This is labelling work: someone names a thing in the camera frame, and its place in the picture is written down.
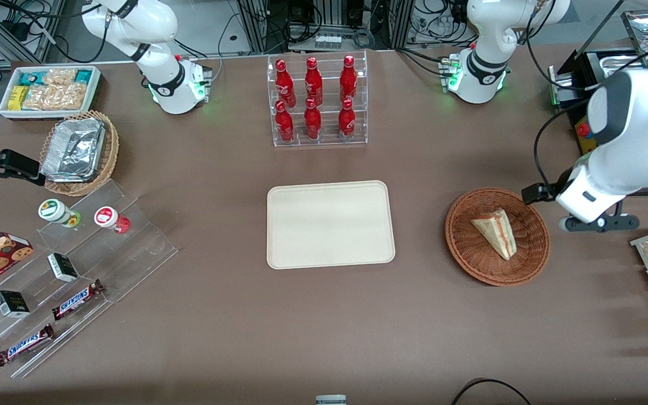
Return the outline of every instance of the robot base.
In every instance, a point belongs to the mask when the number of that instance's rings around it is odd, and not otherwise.
[[[172,95],[164,97],[156,94],[149,85],[154,101],[167,113],[183,114],[193,110],[201,103],[209,102],[212,87],[212,71],[191,61],[180,61],[184,67],[184,80]]]
[[[439,72],[447,76],[451,75],[451,77],[442,77],[442,89],[445,93],[452,92],[458,95],[465,102],[483,104],[493,99],[504,86],[506,71],[502,72],[498,83],[489,85],[479,83],[479,79],[469,72],[466,66],[466,59],[471,52],[471,49],[464,49],[461,53],[453,53],[449,59],[440,62]]]

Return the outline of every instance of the wicker basket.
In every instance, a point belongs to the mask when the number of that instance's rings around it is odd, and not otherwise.
[[[510,260],[497,254],[471,219],[503,208],[516,240]],[[462,195],[447,214],[444,226],[449,250],[468,274],[491,285],[512,286],[529,282],[550,256],[550,236],[542,216],[519,195],[501,188],[480,188]]]
[[[119,135],[116,133],[116,128],[111,125],[111,121],[106,115],[97,111],[87,111],[71,117],[64,118],[64,120],[83,120],[85,118],[97,118],[106,124],[105,143],[101,146],[100,168],[98,169],[97,177],[88,183],[55,183],[49,180],[44,183],[44,187],[51,192],[58,194],[69,195],[70,197],[81,197],[90,192],[100,188],[105,184],[106,180],[110,179],[111,172],[114,171],[116,166],[116,154],[119,152]],[[47,140],[44,141],[42,153],[39,154],[39,164],[43,164],[44,157],[47,156],[49,150],[49,142],[52,140],[54,128],[49,131]]]

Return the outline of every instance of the red bottle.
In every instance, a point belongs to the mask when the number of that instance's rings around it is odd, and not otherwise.
[[[354,137],[354,120],[357,116],[352,110],[352,99],[346,98],[341,102],[339,112],[339,139],[342,142],[349,142]]]
[[[317,68],[316,57],[307,58],[307,76],[304,77],[304,84],[307,86],[307,97],[313,97],[317,105],[322,105],[324,103],[324,87],[322,74]]]
[[[277,100],[275,107],[277,115],[274,116],[274,120],[277,121],[281,142],[292,143],[294,141],[294,121],[291,120],[291,114],[286,111],[286,104],[283,100]]]
[[[286,62],[279,59],[275,65],[277,66],[277,93],[280,95],[280,99],[285,101],[286,107],[294,108],[296,105],[294,81],[291,80],[291,75],[286,71]]]
[[[316,141],[322,133],[322,115],[317,108],[316,99],[307,99],[307,110],[304,112],[304,121],[307,123],[307,136]]]
[[[340,98],[344,102],[347,97],[354,98],[357,95],[357,72],[354,71],[354,57],[344,56],[344,69],[339,77],[341,89]]]

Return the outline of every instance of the table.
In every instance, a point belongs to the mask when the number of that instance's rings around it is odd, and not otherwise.
[[[573,49],[535,51],[548,66]],[[443,219],[468,190],[538,181],[545,81],[520,48],[496,99],[467,105],[399,54],[368,57],[370,143],[324,151],[273,148],[265,57],[227,59],[211,102],[182,116],[152,103],[136,65],[100,65],[98,109],[121,139],[114,178],[181,250],[26,379],[0,370],[0,403],[448,403],[476,377],[539,404],[648,403],[648,279],[627,244],[648,234],[648,197],[624,206],[640,229],[607,234],[563,233],[565,212],[537,205],[546,269],[524,286],[483,285],[453,261]],[[51,125],[2,120],[0,149],[38,156]],[[578,157],[572,136],[565,119],[544,134],[550,177]],[[371,179],[389,187],[392,262],[268,267],[268,190]],[[47,197],[0,181],[0,230],[41,227]],[[517,403],[491,387],[463,399],[474,398]]]

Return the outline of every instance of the clear acrylic shelf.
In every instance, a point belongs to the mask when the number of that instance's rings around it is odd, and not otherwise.
[[[56,338],[1,367],[11,377],[30,374],[177,253],[169,239],[147,220],[135,202],[136,197],[110,180],[72,206],[82,215],[77,227],[64,228],[49,223],[29,236],[34,254],[21,267],[0,277],[0,290],[21,292],[31,313],[24,318],[7,318],[0,312],[0,351],[37,333],[47,323],[51,323]],[[93,213],[105,205],[129,218],[129,231],[115,233],[93,222]],[[47,261],[53,251],[69,256],[79,274],[77,281],[67,283],[54,277]],[[54,321],[52,308],[96,279],[101,280],[106,290],[83,303],[74,313]]]
[[[353,98],[353,111],[357,118],[354,121],[354,136],[351,141],[343,142],[339,139],[339,112],[341,100],[339,98],[339,76],[344,67],[344,56],[354,57],[354,69],[357,71],[357,95]],[[319,106],[322,115],[322,133],[318,140],[310,139],[306,134],[304,123],[305,101],[307,99],[304,77],[307,74],[307,57],[311,55],[291,53],[281,56],[270,56],[267,65],[267,87],[269,95],[269,114],[272,116],[272,138],[274,146],[349,146],[362,145],[368,142],[368,89],[367,89],[367,53],[317,53],[317,66],[322,74],[324,87],[324,103]],[[275,116],[275,102],[277,94],[277,69],[273,64],[278,59],[286,61],[286,70],[294,80],[294,93],[296,95],[296,106],[289,109],[291,118],[294,120],[294,141],[284,143],[278,135],[277,121]]]

